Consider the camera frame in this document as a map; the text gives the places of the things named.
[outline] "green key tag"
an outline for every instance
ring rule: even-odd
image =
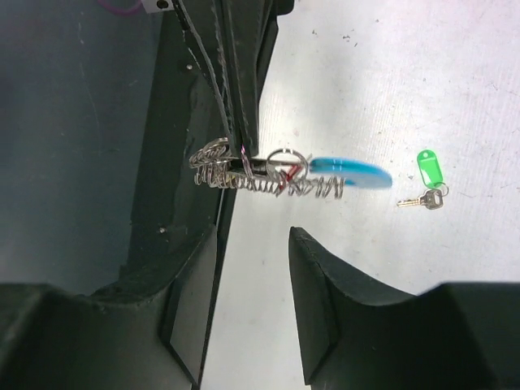
[[[431,150],[423,150],[417,156],[417,164],[421,171],[422,182],[429,189],[437,189],[443,183],[442,171],[440,170],[437,156]]]

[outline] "brass key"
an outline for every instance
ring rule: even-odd
[[[427,189],[424,194],[417,199],[409,199],[397,203],[398,207],[425,206],[428,210],[439,209],[443,205],[442,191],[439,189]]]

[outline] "coiled spring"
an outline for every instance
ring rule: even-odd
[[[298,161],[275,161],[273,158],[277,154],[291,154]],[[190,167],[197,169],[194,178],[197,185],[205,183],[212,188],[247,189],[277,197],[285,191],[298,197],[311,193],[321,198],[329,195],[335,199],[343,197],[343,179],[338,176],[308,178],[309,162],[295,150],[278,149],[265,160],[255,162],[256,165],[252,167],[252,161],[244,154],[241,158],[232,157],[227,138],[210,142],[189,159]]]

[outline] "metal spring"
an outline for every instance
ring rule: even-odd
[[[205,183],[212,188],[219,189],[247,189],[254,193],[270,193],[279,196],[287,190],[290,196],[298,197],[314,192],[316,197],[325,198],[334,195],[335,199],[343,197],[345,182],[338,176],[320,176],[307,178],[309,163],[298,152],[291,149],[279,149],[271,153],[266,159],[269,166],[272,157],[276,154],[293,154],[301,161],[304,171],[287,180],[285,175],[275,169],[268,169],[267,176],[246,175],[229,171],[231,152],[228,148],[227,138],[219,138],[210,142],[204,148],[198,150],[190,159],[191,168],[197,169],[194,180],[196,185]]]

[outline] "white floor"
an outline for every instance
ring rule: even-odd
[[[357,158],[388,191],[342,201],[240,192],[204,390],[305,388],[288,271],[302,226],[411,293],[443,280],[520,280],[520,2],[297,0],[279,18],[261,105],[262,155]],[[398,209],[437,153],[445,206]]]

